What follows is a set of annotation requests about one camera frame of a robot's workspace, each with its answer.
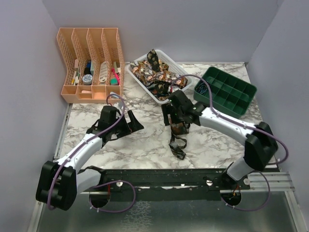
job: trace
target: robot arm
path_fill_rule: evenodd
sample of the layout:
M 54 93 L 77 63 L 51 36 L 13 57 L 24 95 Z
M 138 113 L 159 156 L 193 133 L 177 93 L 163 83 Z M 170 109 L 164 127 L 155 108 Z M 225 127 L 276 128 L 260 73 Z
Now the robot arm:
M 129 123 L 127 123 L 125 117 L 123 117 L 112 129 L 100 134 L 90 142 L 85 143 L 85 145 L 69 159 L 69 156 L 81 144 L 110 127 L 119 118 L 120 112 L 117 108 L 109 105 L 104 106 L 101 111 L 100 119 L 87 130 L 85 137 L 75 148 L 72 149 L 70 153 L 55 162 L 47 161 L 43 165 L 36 192 L 36 199 L 40 202 L 47 203 L 48 193 L 50 191 L 50 186 L 55 173 L 57 169 L 68 159 L 68 162 L 62 168 L 55 187 L 52 190 L 52 206 L 63 210 L 68 210 L 73 204 L 77 193 L 96 186 L 101 180 L 102 170 L 92 167 L 81 172 L 82 166 L 93 154 L 99 151 L 108 141 L 112 139 L 112 135 L 116 136 L 116 139 L 119 139 L 133 132 L 144 129 L 143 125 L 136 120 L 132 111 L 128 111 L 127 113 L 130 118 Z
M 235 181 L 240 180 L 254 170 L 262 171 L 278 150 L 275 140 L 246 127 L 237 126 L 217 116 L 201 102 L 193 104 L 180 90 L 173 92 L 169 97 L 169 101 L 170 103 L 162 106 L 165 125 L 169 125 L 168 115 L 170 115 L 173 123 L 194 123 L 198 126 L 212 128 L 245 146 L 244 157 L 232 163 L 222 176 L 223 181 L 228 185 L 232 185 L 232 183 L 235 183 Z M 272 134 L 269 125 L 265 122 L 255 125 L 237 120 L 219 111 L 217 112 L 233 121 L 238 121 L 246 126 L 258 128 Z

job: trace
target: white marble surface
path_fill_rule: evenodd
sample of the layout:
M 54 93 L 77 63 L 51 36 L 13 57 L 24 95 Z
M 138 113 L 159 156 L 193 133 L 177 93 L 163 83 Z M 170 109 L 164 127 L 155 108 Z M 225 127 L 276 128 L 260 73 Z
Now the white marble surface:
M 243 63 L 235 64 L 181 64 L 191 74 L 202 76 L 208 67 L 215 66 L 249 82 Z M 185 93 L 193 99 L 194 84 Z M 224 168 L 244 154 L 235 140 L 212 129 L 192 125 L 190 133 L 182 136 L 188 140 L 184 149 L 186 158 L 179 160 L 169 148 L 170 127 L 164 126 L 161 107 L 128 74 L 125 75 L 124 99 L 145 129 L 108 142 L 93 155 L 84 167 L 94 165 L 104 169 L 153 168 Z M 61 150 L 67 154 L 84 137 L 86 130 L 99 118 L 102 104 L 74 104 Z M 256 100 L 250 105 L 242 120 L 258 123 L 262 120 Z

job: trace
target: green object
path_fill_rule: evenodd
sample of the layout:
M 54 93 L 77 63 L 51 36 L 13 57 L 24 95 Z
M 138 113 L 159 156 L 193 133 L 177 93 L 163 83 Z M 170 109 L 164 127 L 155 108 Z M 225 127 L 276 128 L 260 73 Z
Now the green object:
M 116 78 L 112 78 L 111 79 L 111 86 L 117 86 L 118 85 L 118 81 Z
M 213 107 L 234 118 L 240 118 L 246 113 L 257 91 L 255 86 L 215 67 L 209 67 L 202 78 L 211 87 Z M 195 86 L 193 98 L 209 105 L 208 90 L 204 94 L 197 92 L 201 83 L 199 81 Z

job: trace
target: organizer compartment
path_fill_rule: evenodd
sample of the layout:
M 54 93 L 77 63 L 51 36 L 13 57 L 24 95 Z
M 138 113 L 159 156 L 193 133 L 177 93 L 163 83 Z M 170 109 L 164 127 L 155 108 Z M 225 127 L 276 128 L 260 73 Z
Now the organizer compartment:
M 255 86 L 215 67 L 209 67 L 202 78 L 211 87 L 214 108 L 235 118 L 246 113 L 257 91 Z M 209 104 L 209 92 L 202 95 L 196 91 L 200 83 L 195 87 L 194 99 Z
M 63 59 L 67 67 L 65 83 L 61 95 L 67 103 L 106 103 L 107 93 L 115 92 L 123 95 L 125 63 L 120 44 L 118 28 L 60 28 L 57 41 Z M 80 80 L 78 85 L 73 85 L 74 61 L 78 59 Z M 92 62 L 94 75 L 92 84 L 83 84 L 82 77 L 88 61 Z M 106 85 L 100 85 L 98 81 L 101 63 L 107 63 L 108 75 Z M 120 63 L 120 85 L 110 86 L 113 77 L 111 68 L 113 62 Z M 119 99 L 109 99 L 109 103 L 115 103 Z

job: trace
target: white plastic basket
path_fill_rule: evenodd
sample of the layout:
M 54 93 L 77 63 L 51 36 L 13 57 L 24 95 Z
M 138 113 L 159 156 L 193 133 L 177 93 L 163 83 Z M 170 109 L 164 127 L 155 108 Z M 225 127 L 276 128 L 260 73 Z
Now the white plastic basket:
M 162 52 L 161 50 L 156 50 L 155 51 L 158 54 L 159 59 L 163 62 L 169 65 L 169 71 L 177 73 L 179 75 L 185 75 L 188 74 L 185 70 L 183 70 L 182 67 L 180 67 L 175 61 L 173 61 L 168 55 L 166 55 L 164 52 Z M 145 54 L 144 56 L 136 59 L 135 61 L 142 61 L 142 60 L 147 60 L 147 54 Z M 144 85 L 143 83 L 133 74 L 130 64 L 128 64 L 126 66 L 126 70 L 128 71 L 128 73 L 137 81 L 137 83 L 139 83 L 139 85 L 158 103 L 158 104 L 165 104 L 168 103 L 168 99 L 166 99 L 165 101 L 159 101 Z M 192 85 L 192 79 L 191 77 L 187 77 L 188 79 L 188 83 L 186 85 L 186 87 L 184 87 L 182 89 L 182 91 L 185 91 L 186 89 L 188 89 L 190 87 L 190 85 Z

